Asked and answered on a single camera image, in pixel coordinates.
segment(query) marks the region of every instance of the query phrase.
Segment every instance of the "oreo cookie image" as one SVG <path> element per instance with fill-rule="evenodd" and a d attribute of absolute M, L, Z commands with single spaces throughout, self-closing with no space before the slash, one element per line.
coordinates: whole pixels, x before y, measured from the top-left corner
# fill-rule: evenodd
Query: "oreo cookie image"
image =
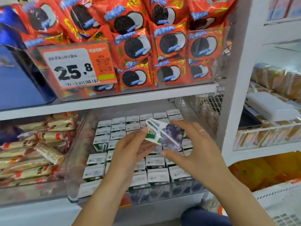
<path fill-rule="evenodd" d="M 164 54 L 177 52 L 185 46 L 186 38 L 182 33 L 166 34 L 160 39 L 160 50 Z"/>
<path fill-rule="evenodd" d="M 175 81 L 180 77 L 180 69 L 177 66 L 162 66 L 157 72 L 157 79 L 160 82 Z"/>
<path fill-rule="evenodd" d="M 124 43 L 124 51 L 131 59 L 145 56 L 151 50 L 151 44 L 146 36 L 128 38 Z"/>
<path fill-rule="evenodd" d="M 57 18 L 52 11 L 51 7 L 47 4 L 41 5 L 40 8 L 31 8 L 27 13 L 28 20 L 34 30 L 47 31 L 48 28 L 54 26 Z"/>
<path fill-rule="evenodd" d="M 126 16 L 119 16 L 114 20 L 114 28 L 119 34 L 126 34 L 142 28 L 144 18 L 141 13 L 130 12 Z"/>
<path fill-rule="evenodd" d="M 85 5 L 75 5 L 70 11 L 72 21 L 75 26 L 82 30 L 90 30 L 92 28 L 100 28 L 100 24 L 93 19 L 91 14 L 88 12 L 88 8 L 91 6 L 91 3 L 86 3 Z"/>
<path fill-rule="evenodd" d="M 191 45 L 191 55 L 200 58 L 202 56 L 209 56 L 217 49 L 217 40 L 213 36 L 200 37 L 193 41 Z"/>
<path fill-rule="evenodd" d="M 95 92 L 103 92 L 106 90 L 111 90 L 113 89 L 114 84 L 107 84 L 107 85 L 102 85 L 102 86 L 93 86 L 92 90 Z"/>
<path fill-rule="evenodd" d="M 209 17 L 206 19 L 198 19 L 195 21 L 192 21 L 190 23 L 190 27 L 194 30 L 200 30 L 200 29 L 206 29 L 210 25 L 212 25 L 215 22 L 216 18 L 215 17 Z"/>
<path fill-rule="evenodd" d="M 175 22 L 175 11 L 173 8 L 164 8 L 161 5 L 156 5 L 153 9 L 153 21 L 156 25 L 173 24 Z"/>
<path fill-rule="evenodd" d="M 146 73 L 142 70 L 128 70 L 122 75 L 122 82 L 127 87 L 141 86 L 146 82 Z"/>
<path fill-rule="evenodd" d="M 203 78 L 208 75 L 209 69 L 208 67 L 201 65 L 191 65 L 190 71 L 193 79 Z"/>

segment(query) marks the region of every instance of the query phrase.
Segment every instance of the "orange price tag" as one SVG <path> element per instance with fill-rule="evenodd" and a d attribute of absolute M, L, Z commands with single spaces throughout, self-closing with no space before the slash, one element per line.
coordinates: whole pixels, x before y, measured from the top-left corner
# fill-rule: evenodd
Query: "orange price tag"
<path fill-rule="evenodd" d="M 117 83 L 106 42 L 42 47 L 40 53 L 64 89 Z"/>

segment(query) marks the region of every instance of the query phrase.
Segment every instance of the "25.8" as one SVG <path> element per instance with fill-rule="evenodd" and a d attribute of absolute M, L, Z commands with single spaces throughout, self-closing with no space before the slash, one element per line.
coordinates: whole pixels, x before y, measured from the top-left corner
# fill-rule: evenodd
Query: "25.8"
<path fill-rule="evenodd" d="M 84 66 L 86 68 L 86 71 L 93 71 L 91 64 L 85 63 Z M 66 76 L 67 71 L 64 67 L 54 68 L 54 71 L 56 71 L 56 72 L 62 71 L 62 73 L 58 77 L 59 80 L 69 80 L 70 78 L 79 79 L 82 76 L 82 74 L 79 70 L 75 70 L 78 68 L 77 65 L 68 65 L 66 67 L 67 67 L 68 72 L 71 74 L 71 76 Z"/>

